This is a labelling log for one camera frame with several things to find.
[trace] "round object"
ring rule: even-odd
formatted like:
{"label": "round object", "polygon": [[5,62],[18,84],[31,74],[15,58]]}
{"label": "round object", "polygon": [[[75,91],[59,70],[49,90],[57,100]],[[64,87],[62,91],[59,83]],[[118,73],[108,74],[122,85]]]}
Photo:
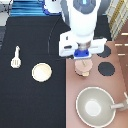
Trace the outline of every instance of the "round object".
{"label": "round object", "polygon": [[32,69],[32,76],[36,81],[44,82],[51,77],[51,67],[46,63],[39,63]]}
{"label": "round object", "polygon": [[97,54],[98,56],[102,58],[106,58],[111,55],[111,49],[108,46],[104,46],[104,51],[102,53]]}
{"label": "round object", "polygon": [[110,62],[101,62],[98,70],[103,76],[112,76],[115,72],[115,68]]}
{"label": "round object", "polygon": [[89,71],[92,68],[92,61],[91,59],[83,59],[83,60],[76,60],[75,61],[75,71],[77,74],[82,76],[88,76]]}
{"label": "round object", "polygon": [[116,109],[111,109],[114,100],[99,87],[82,90],[76,99],[76,110],[81,120],[91,127],[106,127],[114,119]]}

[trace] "white bowl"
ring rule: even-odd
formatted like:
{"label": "white bowl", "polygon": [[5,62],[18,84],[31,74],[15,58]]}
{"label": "white bowl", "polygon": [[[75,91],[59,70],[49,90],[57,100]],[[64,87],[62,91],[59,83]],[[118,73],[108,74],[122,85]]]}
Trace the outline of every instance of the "white bowl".
{"label": "white bowl", "polygon": [[114,100],[99,87],[82,90],[76,99],[76,110],[81,120],[91,127],[106,127],[114,119],[116,109],[111,109]]}
{"label": "white bowl", "polygon": [[51,67],[46,63],[39,63],[32,69],[32,76],[36,81],[44,82],[51,77]]}

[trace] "countertop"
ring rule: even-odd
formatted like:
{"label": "countertop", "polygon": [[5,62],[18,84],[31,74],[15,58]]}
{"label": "countertop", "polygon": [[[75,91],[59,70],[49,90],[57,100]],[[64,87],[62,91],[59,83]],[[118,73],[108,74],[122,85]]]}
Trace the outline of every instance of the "countertop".
{"label": "countertop", "polygon": [[[107,58],[93,55],[93,67],[87,78],[75,73],[73,60],[66,60],[66,128],[90,128],[90,126],[83,123],[78,117],[75,108],[78,94],[86,87],[96,86],[106,90],[113,97],[115,103],[120,103],[125,100],[124,92],[126,92],[126,86],[115,42],[108,41],[106,45],[111,49],[111,55]],[[115,73],[112,76],[102,76],[98,71],[98,65],[101,62],[110,62],[113,64]],[[106,128],[128,128],[128,110],[122,112],[117,110],[113,122]]]}

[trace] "cable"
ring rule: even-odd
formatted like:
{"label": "cable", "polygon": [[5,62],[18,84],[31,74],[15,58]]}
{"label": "cable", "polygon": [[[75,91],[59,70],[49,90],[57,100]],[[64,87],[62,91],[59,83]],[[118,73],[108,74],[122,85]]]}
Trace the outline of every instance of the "cable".
{"label": "cable", "polygon": [[52,36],[52,33],[53,33],[53,30],[54,28],[56,27],[58,21],[60,20],[61,16],[57,19],[57,21],[55,22],[55,24],[53,25],[52,29],[51,29],[51,32],[49,34],[49,38],[48,38],[48,55],[50,56],[50,51],[49,51],[49,45],[50,45],[50,40],[51,40],[51,36]]}
{"label": "cable", "polygon": [[[11,10],[11,9],[9,9],[9,10]],[[8,10],[1,11],[0,13],[2,13],[2,12],[6,12],[6,11],[8,11]]]}
{"label": "cable", "polygon": [[9,9],[11,2],[12,2],[12,0],[10,0],[9,5],[8,5],[8,11],[7,11],[8,15],[9,15],[9,10],[11,10],[11,9]]}

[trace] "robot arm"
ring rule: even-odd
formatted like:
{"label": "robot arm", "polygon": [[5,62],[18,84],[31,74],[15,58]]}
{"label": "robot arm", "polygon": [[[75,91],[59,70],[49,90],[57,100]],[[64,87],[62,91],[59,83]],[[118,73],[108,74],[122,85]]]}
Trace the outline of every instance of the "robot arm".
{"label": "robot arm", "polygon": [[59,55],[61,57],[73,55],[74,59],[85,59],[104,51],[107,39],[93,40],[93,38],[97,16],[105,13],[110,1],[45,0],[45,5],[51,13],[57,12],[57,8],[59,13],[61,9],[63,21],[71,28],[70,31],[60,35]]}

